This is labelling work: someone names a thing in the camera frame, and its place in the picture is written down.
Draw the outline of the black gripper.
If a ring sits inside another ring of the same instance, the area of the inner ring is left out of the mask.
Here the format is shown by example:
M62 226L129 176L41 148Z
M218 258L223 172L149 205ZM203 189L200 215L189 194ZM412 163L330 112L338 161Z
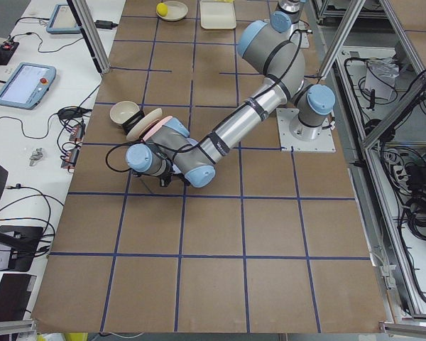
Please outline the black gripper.
M164 171L158 176L160 187L168 187L172 181L173 167L170 163L165 165Z

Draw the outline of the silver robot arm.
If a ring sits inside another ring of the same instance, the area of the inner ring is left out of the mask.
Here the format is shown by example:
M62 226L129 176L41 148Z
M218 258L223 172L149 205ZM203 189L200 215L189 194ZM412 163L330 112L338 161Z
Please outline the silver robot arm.
M279 0L271 14L270 23L279 33L293 32L299 26L305 0Z
M254 21L243 32L237 52L264 76L262 86L196 144L177 118L163 117L161 109L153 110L149 124L137 125L138 140L125 154L128 167L137 176L158 178L162 187L177 176L202 188L214 178L215 164L271 112L287 103L299 111L290 125L295 138L308 141L310 133L322 129L336 99L328 86L305 80L300 43L292 42L269 23Z

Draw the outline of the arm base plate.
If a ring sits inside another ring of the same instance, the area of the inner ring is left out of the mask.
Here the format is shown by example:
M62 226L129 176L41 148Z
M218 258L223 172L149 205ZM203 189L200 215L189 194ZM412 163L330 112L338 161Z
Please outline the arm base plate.
M276 109L280 148L302 153L334 153L336 148L328 118L324 118L321 126L311 128L299 121L298 112L298 109Z
M300 46L302 49L308 49L310 46L308 40L309 27L309 24L302 19L300 19L296 24L293 24L291 27L290 40L293 43L301 42Z

